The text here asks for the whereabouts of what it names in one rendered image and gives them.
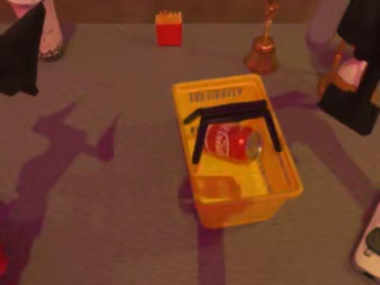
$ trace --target red can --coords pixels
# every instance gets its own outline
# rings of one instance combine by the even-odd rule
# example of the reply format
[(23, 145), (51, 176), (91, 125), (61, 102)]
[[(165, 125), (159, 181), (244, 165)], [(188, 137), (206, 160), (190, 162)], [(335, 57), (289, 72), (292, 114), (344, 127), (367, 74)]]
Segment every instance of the red can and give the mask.
[(204, 149), (231, 160), (253, 160), (261, 148), (259, 133), (237, 123), (217, 123), (207, 129)]

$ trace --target yellow bin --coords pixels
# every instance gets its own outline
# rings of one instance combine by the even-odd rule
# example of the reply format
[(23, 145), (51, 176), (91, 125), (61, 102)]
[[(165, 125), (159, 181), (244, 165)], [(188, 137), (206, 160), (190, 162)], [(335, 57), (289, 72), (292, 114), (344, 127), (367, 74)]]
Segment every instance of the yellow bin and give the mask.
[[(204, 227), (215, 229), (268, 220), (287, 199), (302, 193), (298, 171), (259, 76), (179, 83), (172, 91), (195, 207)], [(238, 164), (202, 152), (200, 160), (194, 162), (201, 118), (190, 123), (184, 120), (198, 109), (255, 101), (267, 105), (281, 151), (275, 150), (265, 119), (253, 118), (240, 124), (260, 133), (259, 160)]]

